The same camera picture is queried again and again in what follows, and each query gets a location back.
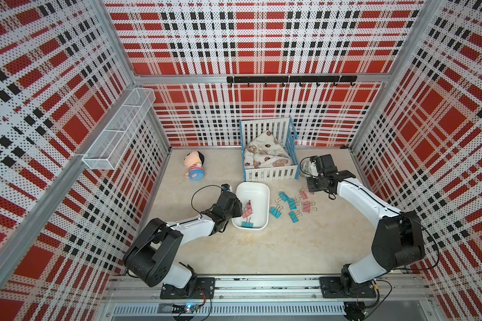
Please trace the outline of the teal binder clip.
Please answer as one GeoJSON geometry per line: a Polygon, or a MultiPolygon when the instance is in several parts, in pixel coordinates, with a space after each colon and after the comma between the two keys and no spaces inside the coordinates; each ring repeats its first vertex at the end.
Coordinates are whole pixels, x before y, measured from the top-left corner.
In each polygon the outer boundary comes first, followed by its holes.
{"type": "Polygon", "coordinates": [[[296,199],[296,198],[289,198],[287,200],[287,203],[289,205],[290,210],[294,211],[294,210],[298,209],[298,206],[300,206],[302,204],[302,201],[300,199],[296,199]]]}
{"type": "Polygon", "coordinates": [[[300,211],[293,210],[289,212],[289,217],[292,220],[293,223],[297,223],[299,221],[299,218],[302,217],[303,214],[300,211]]]}
{"type": "Polygon", "coordinates": [[[280,218],[280,216],[282,215],[282,210],[283,210],[283,206],[280,205],[280,204],[276,204],[275,206],[272,206],[269,210],[269,213],[275,217],[276,219],[280,218]]]}
{"type": "Polygon", "coordinates": [[[254,224],[251,222],[251,218],[248,217],[242,222],[241,226],[246,229],[252,229],[254,227],[254,224]]]}
{"type": "Polygon", "coordinates": [[[288,196],[285,192],[279,191],[278,197],[277,197],[277,199],[276,199],[275,201],[276,201],[277,203],[279,203],[279,202],[281,202],[281,201],[283,201],[283,202],[288,202],[288,200],[289,200],[289,196],[288,196]]]}

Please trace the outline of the white plastic storage box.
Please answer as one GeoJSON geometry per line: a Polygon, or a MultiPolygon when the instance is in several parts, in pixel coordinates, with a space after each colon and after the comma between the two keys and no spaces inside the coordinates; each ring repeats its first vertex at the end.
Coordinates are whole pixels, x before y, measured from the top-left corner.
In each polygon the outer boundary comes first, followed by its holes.
{"type": "Polygon", "coordinates": [[[242,216],[232,218],[240,230],[262,231],[269,222],[270,189],[263,183],[243,182],[235,192],[242,203],[242,216]]]}

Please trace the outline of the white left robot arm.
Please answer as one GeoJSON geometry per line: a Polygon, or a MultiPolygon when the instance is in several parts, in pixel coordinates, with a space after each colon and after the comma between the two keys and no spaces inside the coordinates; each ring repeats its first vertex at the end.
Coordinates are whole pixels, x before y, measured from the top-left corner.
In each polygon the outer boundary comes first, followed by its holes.
{"type": "Polygon", "coordinates": [[[230,186],[223,184],[218,188],[217,202],[196,217],[176,223],[159,218],[149,221],[123,256],[126,271],[149,287],[163,284],[174,289],[180,297],[191,298],[197,292],[206,297],[193,268],[175,263],[174,259],[180,246],[224,233],[229,222],[242,215],[242,203],[230,186]]]}

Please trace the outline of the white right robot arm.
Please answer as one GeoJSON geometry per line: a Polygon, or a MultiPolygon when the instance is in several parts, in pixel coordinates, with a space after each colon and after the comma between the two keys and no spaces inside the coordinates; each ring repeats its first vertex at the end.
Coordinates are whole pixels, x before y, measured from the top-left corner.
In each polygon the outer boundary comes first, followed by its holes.
{"type": "Polygon", "coordinates": [[[418,215],[392,207],[356,178],[350,171],[340,171],[331,155],[308,156],[309,192],[325,192],[330,199],[337,196],[352,204],[375,228],[370,253],[356,263],[341,269],[340,278],[325,289],[349,298],[373,297],[372,281],[396,268],[411,265],[425,257],[422,226],[418,215]]]}

